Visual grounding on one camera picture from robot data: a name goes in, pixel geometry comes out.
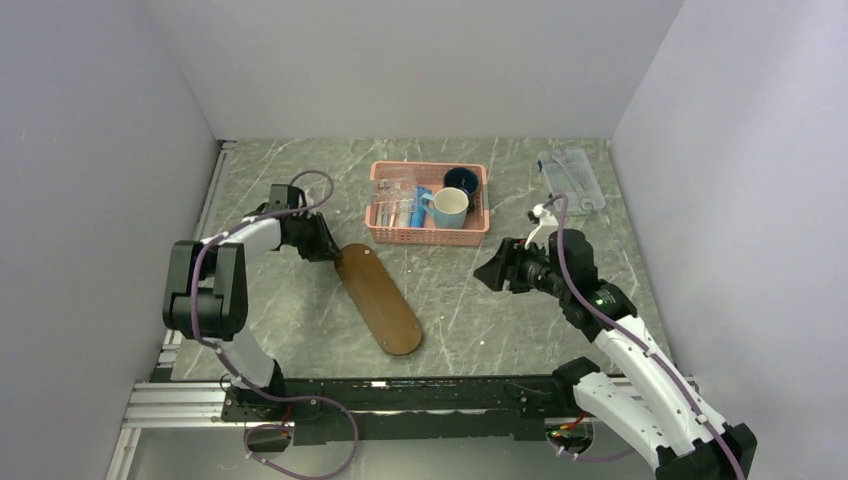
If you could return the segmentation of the light blue mug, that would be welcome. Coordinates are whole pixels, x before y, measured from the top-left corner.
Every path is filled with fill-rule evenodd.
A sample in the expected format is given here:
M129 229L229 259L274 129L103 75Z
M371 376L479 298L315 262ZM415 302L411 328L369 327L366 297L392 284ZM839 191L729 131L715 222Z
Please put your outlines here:
M445 187L435 193L423 193L421 206L438 229L462 229L466 220L469 198L465 191Z

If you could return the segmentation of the pink plastic basket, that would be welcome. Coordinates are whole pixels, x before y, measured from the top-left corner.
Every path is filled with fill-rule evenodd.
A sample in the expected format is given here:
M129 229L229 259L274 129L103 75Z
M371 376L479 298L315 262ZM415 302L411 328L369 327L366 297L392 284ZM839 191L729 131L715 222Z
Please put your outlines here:
M435 192L442 187L444 174L459 165L457 163L434 163L434 162L406 162L406 161L377 161L372 164L370 170L370 181L374 189L374 175L377 166L408 165L412 168L417 186L424 186ZM375 225L375 212L372 200L365 211L365 225L371 231L373 239L378 243L392 244L424 244L424 245L452 245L473 246L481 244L483 238L490 229L490 207L489 207L489 185L488 172L481 164L467 164L480 180L480 187L475 195L476 210L468 214L462 229L438 229L434 226L433 219L426 215L422 228L385 228Z

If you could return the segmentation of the brown wooden oval tray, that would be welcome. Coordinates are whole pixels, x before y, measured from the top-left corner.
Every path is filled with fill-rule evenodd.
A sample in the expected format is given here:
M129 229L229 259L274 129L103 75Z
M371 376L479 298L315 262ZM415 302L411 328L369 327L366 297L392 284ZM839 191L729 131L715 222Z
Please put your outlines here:
M349 244L334 267L380 348L392 356L415 352L423 341L420 321L374 248Z

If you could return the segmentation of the clear acrylic holder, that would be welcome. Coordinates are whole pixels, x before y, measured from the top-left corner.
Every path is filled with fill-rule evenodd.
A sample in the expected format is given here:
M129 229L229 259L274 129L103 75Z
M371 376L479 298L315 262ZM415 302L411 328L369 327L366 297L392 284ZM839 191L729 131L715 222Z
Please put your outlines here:
M373 179L375 225L407 228L415 206L417 179L408 165L380 164Z

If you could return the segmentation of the dark blue mug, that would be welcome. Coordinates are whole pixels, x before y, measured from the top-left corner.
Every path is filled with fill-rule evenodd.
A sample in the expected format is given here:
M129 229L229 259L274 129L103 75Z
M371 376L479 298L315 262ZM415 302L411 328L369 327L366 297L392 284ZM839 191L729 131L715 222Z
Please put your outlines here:
M479 190L480 180L471 169L455 167L448 170L443 176L443 186L462 190L468 199L467 211L471 213L476 210L475 195Z

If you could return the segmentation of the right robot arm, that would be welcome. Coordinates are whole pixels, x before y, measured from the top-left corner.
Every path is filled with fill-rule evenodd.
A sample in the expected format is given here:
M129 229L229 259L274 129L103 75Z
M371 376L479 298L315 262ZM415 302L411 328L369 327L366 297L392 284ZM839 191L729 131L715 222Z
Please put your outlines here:
M552 374L557 411L583 410L602 420L652 468L658 479L745 479L757 439L744 423L729 424L657 347L637 309L603 280L594 249L572 229L553 233L545 247L505 238L474 272L492 291L532 290L555 297L566 320L607 355L640 395L623 393L600 367L580 357Z

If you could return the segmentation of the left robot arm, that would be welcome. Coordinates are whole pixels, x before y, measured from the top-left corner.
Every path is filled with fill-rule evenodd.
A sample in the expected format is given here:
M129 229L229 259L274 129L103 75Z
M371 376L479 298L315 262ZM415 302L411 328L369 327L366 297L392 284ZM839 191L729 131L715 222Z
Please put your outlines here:
M264 420L285 411L288 394L279 363L247 325L247 265L284 246L309 262L335 261L341 255L305 192L274 184L268 200L236 226L173 245L163 300L165 326L210 349L231 374L235 389L249 393L248 407Z

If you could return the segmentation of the blue toothpaste tube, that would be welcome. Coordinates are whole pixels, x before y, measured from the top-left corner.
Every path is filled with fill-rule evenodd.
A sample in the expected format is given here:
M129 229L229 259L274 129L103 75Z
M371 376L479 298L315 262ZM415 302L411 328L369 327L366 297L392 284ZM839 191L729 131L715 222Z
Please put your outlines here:
M413 205L409 218L409 227L410 228L422 228L424 226L425 218L426 218L426 210L423 207L424 201L422 200L425 194L430 194L431 190L424 186L416 186L415 193L413 198Z

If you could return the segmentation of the clear plastic storage box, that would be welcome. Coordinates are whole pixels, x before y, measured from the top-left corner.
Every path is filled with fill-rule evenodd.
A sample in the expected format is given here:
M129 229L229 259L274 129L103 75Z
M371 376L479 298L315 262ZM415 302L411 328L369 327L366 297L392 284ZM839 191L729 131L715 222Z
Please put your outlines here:
M541 151L537 166L549 196L568 198L567 214L584 216L601 211L606 199L584 149L565 148Z

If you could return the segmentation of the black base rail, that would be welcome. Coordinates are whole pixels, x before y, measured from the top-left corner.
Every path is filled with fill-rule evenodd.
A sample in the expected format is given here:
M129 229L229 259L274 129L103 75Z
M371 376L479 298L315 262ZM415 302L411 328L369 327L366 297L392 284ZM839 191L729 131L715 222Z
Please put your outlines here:
M360 440L543 441L581 410L551 375L288 378L283 402L227 389L226 423L286 423L297 446Z

